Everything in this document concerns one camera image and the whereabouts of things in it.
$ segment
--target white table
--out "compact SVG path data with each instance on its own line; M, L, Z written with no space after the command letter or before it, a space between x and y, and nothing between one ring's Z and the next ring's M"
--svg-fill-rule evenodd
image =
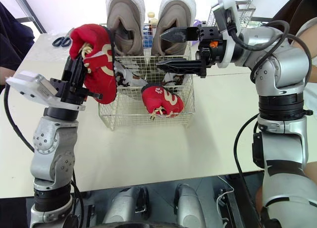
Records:
M53 49L56 36L42 34L17 72L29 70L47 79L61 78L68 49ZM249 69L230 65L194 77L195 109L191 126L117 127L111 131L98 116L98 104L88 98L77 120L76 180L81 191L184 178L236 173L233 142L242 124L258 112L258 96ZM9 108L29 142L44 106L26 100L12 89ZM238 145L243 171L259 168L252 161L252 129ZM317 120L308 118L309 161L317 160ZM33 196L29 172L33 154L10 126L0 95L0 198Z

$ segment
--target wire basket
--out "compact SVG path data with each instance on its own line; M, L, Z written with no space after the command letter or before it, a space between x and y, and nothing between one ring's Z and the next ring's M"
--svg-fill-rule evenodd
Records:
M250 1L236 1L236 5L238 8L238 17L240 19L241 28L246 28L251 21L251 17L253 16L256 7L252 5ZM213 11L210 10L207 26L215 25L216 19L214 17Z
M190 44L186 45L184 55L181 56L151 56L152 35L149 34L149 27L144 27L143 47L144 56L140 57L115 57L125 68L130 69L133 74L140 76L148 83L161 83L166 72L158 69L156 63L170 58L183 57L191 58ZM178 95L184 102L183 111L176 117L159 117L150 119L146 107L142 101L142 87L117 87L115 100L107 105L99 104L99 116L104 124L114 130L117 126L136 125L166 125L182 124L188 125L194 109L194 88L193 78L190 75L186 83L178 86L164 86L166 90Z

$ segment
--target gray sneaker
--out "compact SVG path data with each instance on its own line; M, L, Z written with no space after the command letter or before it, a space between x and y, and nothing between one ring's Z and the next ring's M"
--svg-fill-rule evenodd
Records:
M110 29L119 56L142 56L143 0L106 0L107 28Z
M183 55L186 43L171 43L159 36L172 27L189 27L196 16L195 0L162 0L158 14L158 26L153 39L151 55Z

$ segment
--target person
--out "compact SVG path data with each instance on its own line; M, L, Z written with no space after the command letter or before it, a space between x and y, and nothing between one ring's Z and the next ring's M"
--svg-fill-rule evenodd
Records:
M33 45L31 28L19 23L0 2L0 92ZM0 199L0 228L27 228L24 197Z
M304 91L305 105L317 115L317 0L290 0L273 17L274 20L284 20L290 25L289 33L298 36L307 45L312 55L312 73ZM297 42L291 43L294 47L301 46ZM304 172L317 184L317 162L307 163ZM256 193L256 209L260 214L262 209L262 186Z
M19 23L0 2L0 92L34 44L31 28Z

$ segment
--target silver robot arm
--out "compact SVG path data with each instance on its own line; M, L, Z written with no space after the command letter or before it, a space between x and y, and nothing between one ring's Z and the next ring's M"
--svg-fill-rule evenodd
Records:
M173 73L195 73L202 78L206 76L206 67L215 63L220 68L234 62L236 66L253 69L282 34L272 27L247 28L239 34L240 23L233 0L218 0L212 9L216 27L203 23L198 27L173 28L161 35L172 42L179 42L179 34L185 40L199 39L196 60L167 60L159 63L159 68ZM249 47L233 40L232 30ZM259 95L261 132L254 134L253 160L264 169L262 226L315 227L317 186L304 173L308 160L306 116L312 114L303 109L303 90L310 67L308 56L285 39L258 66L251 78Z
M47 81L42 75L21 72L6 80L28 100L48 106L33 136L34 201L30 228L78 228L78 218L71 213L70 194L75 164L77 115L83 111L87 96L102 95L83 88L87 69L82 58L68 58L61 80Z
M267 42L277 34L280 31L268 27L242 31L248 45ZM270 48L244 51L241 59L246 59L236 65L253 68ZM315 226L317 186L303 171L308 160L306 115L310 112L303 110L308 68L306 54L285 40L256 71L261 132L254 134L253 158L264 169L261 222L266 228Z

